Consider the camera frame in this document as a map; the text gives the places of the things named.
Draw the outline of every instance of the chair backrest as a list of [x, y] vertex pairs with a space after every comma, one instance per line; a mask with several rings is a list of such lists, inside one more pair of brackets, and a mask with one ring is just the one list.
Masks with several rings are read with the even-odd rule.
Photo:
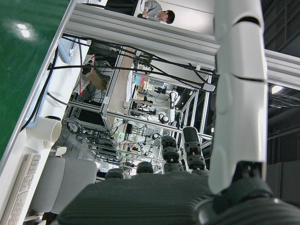
[[48, 157], [30, 207], [38, 212], [60, 212], [88, 184], [96, 180], [93, 161]]

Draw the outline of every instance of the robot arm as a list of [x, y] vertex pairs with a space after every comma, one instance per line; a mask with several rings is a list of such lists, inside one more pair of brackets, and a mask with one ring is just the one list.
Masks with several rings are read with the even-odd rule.
[[259, 0], [215, 3], [220, 78], [209, 176], [213, 193], [231, 184], [240, 162], [260, 164], [265, 176], [267, 82], [260, 4]]
[[176, 105], [176, 100], [178, 99], [178, 92], [176, 92], [174, 90], [165, 90], [165, 89], [162, 89], [162, 88], [157, 88], [157, 90], [155, 90], [155, 92], [157, 92], [159, 94], [168, 95], [169, 100], [170, 100], [170, 106], [167, 110], [166, 115], [159, 116], [159, 121], [161, 123], [172, 123], [172, 122], [174, 122], [174, 120], [175, 120], [175, 105]]

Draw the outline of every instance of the white keyboard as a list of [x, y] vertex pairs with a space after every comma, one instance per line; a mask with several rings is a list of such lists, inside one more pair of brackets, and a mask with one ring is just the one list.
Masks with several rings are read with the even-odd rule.
[[41, 156], [37, 153], [24, 156], [20, 171], [2, 216], [1, 225], [18, 224], [40, 158]]

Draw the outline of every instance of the person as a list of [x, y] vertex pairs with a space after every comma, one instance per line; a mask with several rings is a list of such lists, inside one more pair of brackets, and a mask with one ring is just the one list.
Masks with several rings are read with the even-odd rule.
[[173, 23], [175, 19], [175, 13], [172, 10], [163, 11], [160, 4], [154, 0], [148, 0], [145, 2], [145, 8], [142, 15], [147, 20], [156, 22], [166, 22], [167, 24]]

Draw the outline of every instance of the black cable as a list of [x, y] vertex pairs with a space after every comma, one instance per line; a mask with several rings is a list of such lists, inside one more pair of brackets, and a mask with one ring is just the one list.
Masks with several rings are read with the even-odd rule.
[[[68, 36], [68, 37], [73, 37], [73, 38], [76, 38], [76, 37], [77, 37], [77, 36], [74, 36], [74, 35], [68, 35], [68, 34], [64, 34], [64, 35], [66, 35], [66, 36]], [[85, 37], [77, 37], [77, 38], [80, 38], [80, 39], [83, 39], [83, 40], [88, 40], [88, 39], [85, 38]], [[93, 41], [95, 41], [95, 42], [98, 42], [98, 43], [102, 43], [102, 44], [104, 43], [104, 44], [109, 45], [109, 46], [111, 46], [111, 47], [114, 47], [114, 48], [116, 48], [116, 49], [120, 49], [120, 50], [122, 50], [122, 51], [125, 51], [123, 48], [116, 46], [115, 43], [110, 43], [110, 42], [106, 42], [106, 41], [95, 40], [95, 39], [93, 39], [93, 38], [89, 38], [89, 39], [90, 39], [90, 40], [93, 40]], [[159, 58], [162, 62], [165, 62], [165, 63], [169, 63], [169, 64], [173, 64], [173, 65], [176, 65], [176, 66], [179, 66], [179, 67], [182, 67], [182, 68], [186, 68], [186, 69], [189, 69], [189, 70], [193, 70], [193, 71], [198, 75], [198, 71], [197, 71], [197, 70], [195, 69], [195, 67], [193, 67], [191, 64], [190, 64], [191, 67], [189, 67], [189, 66], [184, 65], [184, 64], [173, 63], [173, 62], [171, 62], [171, 61], [165, 60], [165, 59], [163, 59], [163, 58], [160, 58], [160, 57], [158, 57], [158, 56], [156, 56], [156, 55], [153, 55], [153, 54], [148, 53], [148, 52], [146, 52], [146, 51], [143, 51], [143, 50], [141, 50], [141, 49], [134, 48], [134, 47], [132, 47], [132, 46], [128, 46], [128, 45], [121, 45], [121, 46], [124, 46], [124, 47], [130, 47], [130, 48], [136, 49], [136, 50], [138, 50], [138, 51], [141, 51], [141, 52], [143, 52], [143, 53], [146, 53], [146, 54], [148, 54], [149, 56], [157, 57], [157, 58]], [[153, 66], [153, 65], [151, 65], [151, 64], [148, 64], [148, 63], [145, 63], [145, 64], [146, 64], [146, 65], [149, 65], [149, 66], [151, 66], [151, 67], [153, 67], [153, 68], [155, 68], [155, 69], [157, 69], [157, 70], [159, 70], [159, 71], [162, 71], [162, 70], [158, 69], [157, 67], [155, 67], [155, 66]], [[65, 66], [65, 67], [53, 67], [53, 69], [58, 69], [58, 68], [68, 68], [68, 66]], [[111, 68], [111, 69], [120, 69], [120, 70], [132, 70], [132, 71], [141, 71], [141, 72], [145, 72], [145, 73], [149, 72], [148, 70], [129, 69], [129, 68], [122, 68], [122, 67], [106, 67], [106, 66], [98, 66], [98, 68]], [[176, 76], [169, 75], [169, 74], [165, 73], [164, 71], [162, 71], [162, 73], [159, 73], [159, 72], [153, 72], [153, 71], [150, 71], [150, 72], [153, 73], [153, 74], [158, 74], [158, 75], [163, 75], [163, 76], [167, 76], [167, 77], [173, 78], [173, 79], [175, 79], [175, 80], [177, 80], [177, 81], [179, 81], [179, 82], [182, 82], [183, 84], [185, 84], [185, 85], [187, 85], [187, 86], [189, 86], [189, 87], [191, 87], [191, 88], [193, 88], [193, 89], [197, 89], [197, 90], [200, 90], [200, 91], [204, 91], [204, 92], [209, 92], [209, 93], [215, 94], [215, 92], [213, 92], [213, 91], [207, 91], [207, 90], [203, 90], [203, 89], [201, 89], [201, 88], [196, 88], [196, 87], [194, 87], [193, 85], [189, 84], [189, 83], [192, 83], [192, 84], [199, 85], [198, 82], [193, 82], [193, 81], [189, 81], [189, 80], [186, 80], [186, 79], [178, 78], [178, 77], [176, 77]], [[203, 72], [203, 71], [202, 71], [201, 73], [204, 73], [204, 74], [207, 74], [207, 75], [211, 75], [211, 76], [218, 77], [218, 75], [206, 73], [206, 72]]]
[[53, 98], [55, 101], [57, 101], [57, 102], [59, 102], [59, 103], [62, 103], [63, 105], [68, 105], [67, 103], [62, 102], [62, 101], [60, 101], [59, 99], [57, 99], [56, 97], [54, 97], [53, 95], [51, 95], [49, 92], [47, 92], [47, 95], [50, 96], [51, 98]]
[[62, 36], [61, 38], [66, 39], [66, 40], [68, 40], [68, 41], [72, 41], [72, 42], [77, 43], [77, 44], [80, 44], [80, 45], [84, 45], [84, 46], [90, 47], [90, 45], [88, 45], [88, 44], [81, 43], [81, 42], [79, 42], [79, 41], [75, 41], [75, 40], [69, 39], [69, 38], [64, 37], [64, 36]]
[[[68, 37], [73, 37], [73, 38], [76, 38], [77, 36], [75, 36], [75, 35], [70, 35], [70, 34], [63, 34], [64, 36], [68, 36]], [[120, 45], [120, 46], [123, 46], [123, 47], [129, 47], [129, 48], [132, 48], [132, 49], [135, 49], [135, 50], [137, 50], [137, 51], [141, 51], [141, 52], [143, 52], [143, 53], [146, 53], [146, 54], [148, 54], [149, 56], [151, 56], [151, 57], [156, 57], [156, 58], [158, 58], [159, 60], [161, 60], [162, 62], [165, 62], [165, 63], [169, 63], [169, 64], [172, 64], [172, 65], [176, 65], [176, 66], [179, 66], [179, 67], [182, 67], [182, 68], [186, 68], [186, 69], [189, 69], [189, 70], [193, 70], [193, 71], [197, 71], [196, 70], [196, 68], [195, 67], [190, 67], [190, 66], [187, 66], [187, 65], [184, 65], [184, 64], [180, 64], [180, 63], [175, 63], [175, 62], [171, 62], [171, 61], [168, 61], [168, 60], [166, 60], [166, 59], [163, 59], [163, 58], [160, 58], [160, 57], [158, 57], [158, 56], [156, 56], [156, 55], [154, 55], [154, 54], [151, 54], [151, 53], [149, 53], [149, 52], [146, 52], [145, 50], [141, 50], [141, 49], [139, 49], [139, 48], [136, 48], [136, 47], [132, 47], [132, 46], [129, 46], [129, 45], [121, 45], [121, 44], [116, 44], [116, 43], [112, 43], [112, 42], [106, 42], [106, 41], [102, 41], [102, 40], [96, 40], [96, 39], [93, 39], [93, 38], [89, 38], [90, 40], [93, 40], [93, 41], [95, 41], [95, 42], [99, 42], [99, 43], [106, 43], [106, 44], [109, 44], [109, 45]], [[202, 73], [204, 73], [204, 74], [207, 74], [207, 75], [210, 75], [210, 76], [214, 76], [214, 77], [219, 77], [218, 75], [216, 75], [216, 74], [209, 74], [209, 73], [205, 73], [205, 72], [202, 72]]]
[[191, 85], [189, 83], [199, 85], [198, 82], [189, 81], [189, 80], [186, 80], [186, 79], [183, 79], [183, 78], [178, 78], [176, 76], [165, 74], [165, 73], [148, 71], [148, 70], [144, 70], [144, 69], [125, 68], [125, 67], [108, 67], [108, 66], [98, 66], [98, 65], [95, 65], [95, 66], [92, 66], [92, 65], [84, 65], [84, 66], [71, 65], [71, 66], [51, 67], [51, 68], [48, 68], [48, 70], [66, 69], [66, 68], [83, 68], [83, 67], [84, 68], [110, 68], [110, 69], [119, 69], [119, 70], [131, 70], [131, 71], [139, 71], [139, 72], [145, 72], [145, 73], [151, 72], [153, 74], [158, 74], [158, 75], [162, 75], [162, 76], [167, 76], [167, 77], [173, 78], [173, 79], [175, 79], [175, 80], [177, 80], [179, 82], [182, 82], [185, 85], [188, 85], [188, 86], [190, 86], [191, 88], [194, 88], [194, 89], [198, 89], [198, 88], [194, 87], [193, 85]]
[[159, 95], [160, 95], [160, 93], [159, 93], [159, 94], [155, 97], [155, 99], [154, 99], [154, 101], [155, 101], [156, 103], [159, 103], [159, 104], [160, 104], [160, 103], [164, 103], [164, 102], [166, 102], [166, 101], [169, 99], [169, 97], [168, 97], [168, 98], [167, 98], [165, 101], [163, 101], [163, 102], [157, 102], [156, 99], [158, 98]]
[[[58, 47], [56, 48], [55, 53], [54, 53], [53, 65], [55, 65], [55, 63], [56, 63], [57, 55], [58, 55]], [[49, 74], [48, 74], [48, 76], [47, 76], [47, 79], [46, 79], [46, 81], [45, 81], [45, 84], [44, 84], [44, 86], [43, 86], [43, 88], [42, 88], [42, 90], [41, 90], [41, 93], [40, 93], [39, 96], [38, 96], [37, 103], [36, 103], [36, 105], [34, 106], [34, 109], [33, 109], [32, 113], [31, 113], [30, 117], [28, 118], [28, 120], [26, 121], [26, 123], [21, 127], [20, 132], [21, 132], [22, 130], [24, 130], [24, 129], [28, 126], [28, 124], [31, 122], [32, 118], [33, 118], [34, 115], [36, 114], [36, 112], [37, 112], [37, 110], [38, 110], [38, 107], [39, 107], [40, 104], [41, 104], [41, 101], [42, 101], [42, 98], [43, 98], [43, 96], [44, 96], [44, 93], [45, 93], [45, 91], [46, 91], [46, 87], [47, 87], [47, 85], [48, 85], [48, 83], [49, 83], [49, 81], [50, 81], [50, 78], [51, 78], [51, 76], [52, 76], [52, 73], [53, 73], [53, 71], [49, 71]]]
[[197, 77], [200, 78], [200, 80], [202, 80], [204, 83], [207, 83], [206, 80], [204, 80], [204, 79], [199, 75], [199, 73], [198, 73], [197, 71], [194, 70], [194, 73], [197, 75]]

